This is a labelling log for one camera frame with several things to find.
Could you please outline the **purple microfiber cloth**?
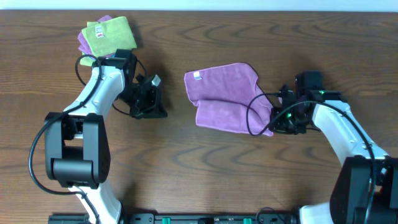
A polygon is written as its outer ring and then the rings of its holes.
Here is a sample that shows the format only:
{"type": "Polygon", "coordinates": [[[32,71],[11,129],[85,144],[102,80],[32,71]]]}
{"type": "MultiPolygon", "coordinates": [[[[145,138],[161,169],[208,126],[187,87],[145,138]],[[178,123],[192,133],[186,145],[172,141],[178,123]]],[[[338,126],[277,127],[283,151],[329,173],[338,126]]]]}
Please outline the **purple microfiber cloth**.
{"type": "Polygon", "coordinates": [[[270,121],[272,105],[257,81],[246,63],[187,72],[185,88],[197,108],[196,125],[239,134],[261,132],[270,121]]]}

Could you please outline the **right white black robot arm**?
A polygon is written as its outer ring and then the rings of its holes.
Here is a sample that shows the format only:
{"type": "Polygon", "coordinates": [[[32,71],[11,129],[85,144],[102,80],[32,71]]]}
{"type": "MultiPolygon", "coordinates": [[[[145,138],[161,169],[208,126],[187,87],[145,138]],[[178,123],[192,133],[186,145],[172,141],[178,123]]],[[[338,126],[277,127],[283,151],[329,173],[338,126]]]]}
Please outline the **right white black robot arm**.
{"type": "Polygon", "coordinates": [[[397,159],[378,146],[357,122],[338,91],[280,90],[281,108],[270,129],[283,134],[319,129],[341,170],[328,202],[298,210],[298,223],[397,223],[397,159]]]}

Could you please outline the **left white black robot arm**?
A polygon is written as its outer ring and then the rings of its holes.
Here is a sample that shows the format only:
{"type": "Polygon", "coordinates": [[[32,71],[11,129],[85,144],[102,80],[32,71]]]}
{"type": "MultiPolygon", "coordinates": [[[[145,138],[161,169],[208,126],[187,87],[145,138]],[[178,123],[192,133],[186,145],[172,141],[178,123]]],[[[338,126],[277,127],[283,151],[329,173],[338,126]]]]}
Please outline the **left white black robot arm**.
{"type": "Polygon", "coordinates": [[[45,118],[45,165],[49,179],[75,194],[88,212],[82,223],[127,223],[108,174],[111,154],[105,119],[116,100],[128,105],[135,119],[166,118],[158,75],[136,75],[135,55],[95,58],[91,78],[78,98],[61,113],[45,118]]]}

